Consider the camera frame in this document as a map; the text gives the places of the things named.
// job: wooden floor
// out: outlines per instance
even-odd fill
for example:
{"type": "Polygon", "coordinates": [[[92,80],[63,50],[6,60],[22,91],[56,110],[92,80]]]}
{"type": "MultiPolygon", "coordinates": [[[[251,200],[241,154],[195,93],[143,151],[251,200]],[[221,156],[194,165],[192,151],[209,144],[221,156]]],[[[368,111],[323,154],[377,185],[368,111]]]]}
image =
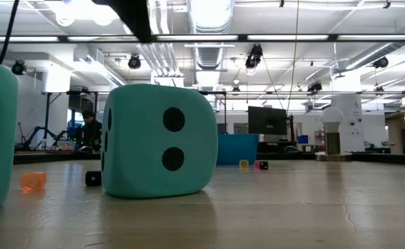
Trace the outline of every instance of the wooden floor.
{"type": "Polygon", "coordinates": [[[16,165],[0,248],[405,248],[405,166],[276,161],[218,168],[203,192],[150,200],[85,187],[98,161],[16,165]],[[24,172],[47,172],[23,194],[24,172]]]}

